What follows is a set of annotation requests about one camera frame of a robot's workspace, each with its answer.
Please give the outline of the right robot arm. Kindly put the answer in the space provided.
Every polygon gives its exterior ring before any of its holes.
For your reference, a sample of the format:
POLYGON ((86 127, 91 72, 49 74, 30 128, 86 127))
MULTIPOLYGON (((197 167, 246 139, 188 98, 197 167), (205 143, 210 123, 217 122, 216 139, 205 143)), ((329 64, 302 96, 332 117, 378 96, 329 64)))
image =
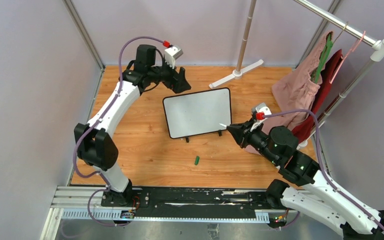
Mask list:
POLYGON ((376 210, 334 187, 320 165, 297 150, 298 138, 285 126, 273 127, 268 134, 253 122, 226 126, 236 143, 253 147, 269 160, 284 181, 275 179, 265 192, 272 209, 292 208, 329 227, 345 240, 384 240, 384 210, 376 210))

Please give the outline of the green marker cap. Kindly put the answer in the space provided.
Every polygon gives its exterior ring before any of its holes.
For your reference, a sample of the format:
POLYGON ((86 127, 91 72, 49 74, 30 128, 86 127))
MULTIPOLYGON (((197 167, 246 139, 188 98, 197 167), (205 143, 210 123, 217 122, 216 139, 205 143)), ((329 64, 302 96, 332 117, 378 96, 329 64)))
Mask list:
POLYGON ((195 158, 195 161, 194 161, 194 165, 197 166, 200 162, 200 157, 199 156, 196 156, 195 158))

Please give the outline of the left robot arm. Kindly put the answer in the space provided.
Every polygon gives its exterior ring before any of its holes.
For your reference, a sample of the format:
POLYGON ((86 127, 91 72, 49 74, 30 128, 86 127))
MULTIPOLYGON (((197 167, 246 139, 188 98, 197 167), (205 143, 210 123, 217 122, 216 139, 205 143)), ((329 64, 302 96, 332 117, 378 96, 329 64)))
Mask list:
POLYGON ((104 196, 122 207, 129 206, 134 196, 132 181, 117 163, 119 150, 113 140, 121 119, 151 84, 163 84, 175 94, 191 89, 186 70, 176 67, 183 50, 168 43, 164 46, 160 51, 154 45, 139 45, 135 59, 121 69, 119 81, 101 109, 87 123, 78 123, 74 128, 74 160, 93 167, 105 182, 104 196))

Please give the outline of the small whiteboard black frame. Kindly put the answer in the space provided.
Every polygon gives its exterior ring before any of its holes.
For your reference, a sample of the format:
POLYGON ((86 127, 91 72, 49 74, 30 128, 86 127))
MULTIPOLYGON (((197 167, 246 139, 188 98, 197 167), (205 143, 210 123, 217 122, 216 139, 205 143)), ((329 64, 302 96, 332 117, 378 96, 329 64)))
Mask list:
POLYGON ((171 139, 224 131, 232 123, 231 91, 227 87, 165 97, 164 115, 171 139))

